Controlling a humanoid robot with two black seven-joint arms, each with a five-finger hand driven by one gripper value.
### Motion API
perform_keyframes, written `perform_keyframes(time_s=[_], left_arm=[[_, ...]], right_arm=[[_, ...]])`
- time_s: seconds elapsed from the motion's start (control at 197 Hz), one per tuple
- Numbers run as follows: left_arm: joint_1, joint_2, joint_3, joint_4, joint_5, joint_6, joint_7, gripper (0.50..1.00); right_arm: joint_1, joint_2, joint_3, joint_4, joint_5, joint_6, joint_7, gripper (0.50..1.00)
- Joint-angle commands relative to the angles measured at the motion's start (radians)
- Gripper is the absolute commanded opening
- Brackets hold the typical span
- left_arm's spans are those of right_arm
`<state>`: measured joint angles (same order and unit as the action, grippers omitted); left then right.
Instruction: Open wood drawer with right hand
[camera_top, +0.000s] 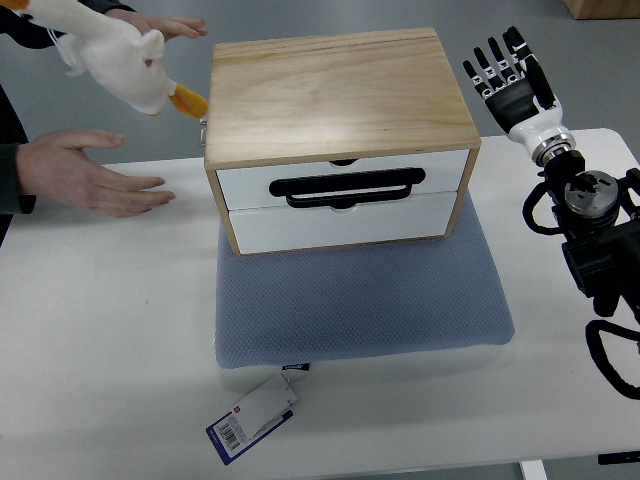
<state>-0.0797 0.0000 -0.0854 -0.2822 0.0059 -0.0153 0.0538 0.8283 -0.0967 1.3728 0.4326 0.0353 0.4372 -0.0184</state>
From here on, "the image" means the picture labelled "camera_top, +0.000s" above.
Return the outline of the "person right hand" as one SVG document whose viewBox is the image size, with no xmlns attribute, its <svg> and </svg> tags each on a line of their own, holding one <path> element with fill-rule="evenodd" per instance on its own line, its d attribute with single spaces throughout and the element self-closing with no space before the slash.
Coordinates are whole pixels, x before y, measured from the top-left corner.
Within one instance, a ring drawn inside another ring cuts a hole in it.
<svg viewBox="0 0 640 480">
<path fill-rule="evenodd" d="M 133 25 L 142 34 L 145 34 L 150 30 L 158 30 L 162 33 L 165 41 L 169 41 L 177 37 L 197 39 L 208 35 L 204 19 L 155 17 L 124 9 L 112 9 L 106 12 L 105 15 Z"/>
</svg>

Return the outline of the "person left hand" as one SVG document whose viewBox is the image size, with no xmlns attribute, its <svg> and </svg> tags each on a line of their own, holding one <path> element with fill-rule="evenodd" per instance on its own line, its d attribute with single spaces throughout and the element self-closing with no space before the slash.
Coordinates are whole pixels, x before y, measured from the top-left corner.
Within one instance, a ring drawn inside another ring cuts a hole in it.
<svg viewBox="0 0 640 480">
<path fill-rule="evenodd" d="M 49 133 L 17 149 L 16 167 L 23 194 L 115 218 L 131 218 L 170 203 L 161 177 L 126 176 L 93 162 L 88 148 L 112 149 L 124 136 L 103 130 Z"/>
</svg>

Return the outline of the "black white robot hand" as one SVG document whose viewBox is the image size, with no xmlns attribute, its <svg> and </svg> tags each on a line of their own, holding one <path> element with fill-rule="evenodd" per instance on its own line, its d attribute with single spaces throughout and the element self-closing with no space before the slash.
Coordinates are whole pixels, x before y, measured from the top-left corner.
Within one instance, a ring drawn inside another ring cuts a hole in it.
<svg viewBox="0 0 640 480">
<path fill-rule="evenodd" d="M 575 139 L 562 124 L 561 103 L 520 31 L 512 26 L 501 41 L 489 38 L 488 46 L 492 59 L 476 47 L 476 61 L 464 61 L 463 68 L 507 138 L 523 146 L 538 166 L 574 149 Z"/>
</svg>

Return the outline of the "dark sleeve forearm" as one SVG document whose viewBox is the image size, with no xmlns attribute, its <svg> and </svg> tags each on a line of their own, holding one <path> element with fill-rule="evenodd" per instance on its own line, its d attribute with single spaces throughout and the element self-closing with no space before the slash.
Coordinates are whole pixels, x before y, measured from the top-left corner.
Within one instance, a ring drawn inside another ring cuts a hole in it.
<svg viewBox="0 0 640 480">
<path fill-rule="evenodd" d="M 1 213 L 30 214 L 36 204 L 36 196 L 22 193 L 17 171 L 19 143 L 1 145 Z"/>
</svg>

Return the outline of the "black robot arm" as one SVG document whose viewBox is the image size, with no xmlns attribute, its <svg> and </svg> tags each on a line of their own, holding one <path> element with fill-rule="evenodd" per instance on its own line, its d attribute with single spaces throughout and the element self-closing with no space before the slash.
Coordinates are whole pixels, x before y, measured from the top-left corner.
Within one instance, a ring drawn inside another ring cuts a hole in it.
<svg viewBox="0 0 640 480">
<path fill-rule="evenodd" d="M 532 159 L 542 168 L 542 182 L 523 204 L 525 224 L 537 234 L 565 238 L 566 265 L 598 316 L 585 327 L 591 358 L 619 394 L 637 400 L 639 388 L 616 371 L 601 334 L 639 341 L 638 331 L 607 320 L 620 300 L 639 317 L 639 288 L 632 284 L 639 276 L 639 206 L 631 198 L 639 192 L 639 170 L 629 169 L 621 178 L 588 170 L 582 154 L 566 143 L 534 154 Z"/>
</svg>

